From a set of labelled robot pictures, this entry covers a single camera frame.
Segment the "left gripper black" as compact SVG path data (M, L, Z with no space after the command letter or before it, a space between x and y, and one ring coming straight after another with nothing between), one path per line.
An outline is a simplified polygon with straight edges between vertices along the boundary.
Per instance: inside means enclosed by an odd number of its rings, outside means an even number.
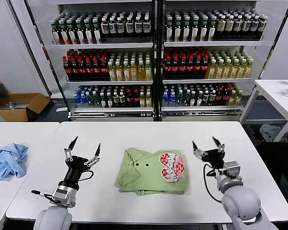
M80 181L91 179L93 177L93 172L90 170L90 167L93 167L100 161L99 155L101 143L99 143L94 157L89 160L79 156L73 156L72 150L76 144L77 139L78 136L70 142L67 148L64 148L65 161L66 165L68 166L68 171L63 180L64 186L78 186ZM81 179L82 174L85 172L90 172L91 176Z

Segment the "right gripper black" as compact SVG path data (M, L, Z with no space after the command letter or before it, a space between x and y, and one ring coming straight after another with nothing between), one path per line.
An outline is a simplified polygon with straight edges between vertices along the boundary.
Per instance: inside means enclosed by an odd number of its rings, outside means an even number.
M219 139L212 137L217 148L212 150L203 151L197 147L194 141L192 141L193 154L202 160L208 162L214 169L223 169L224 157L225 157L225 144L222 144Z

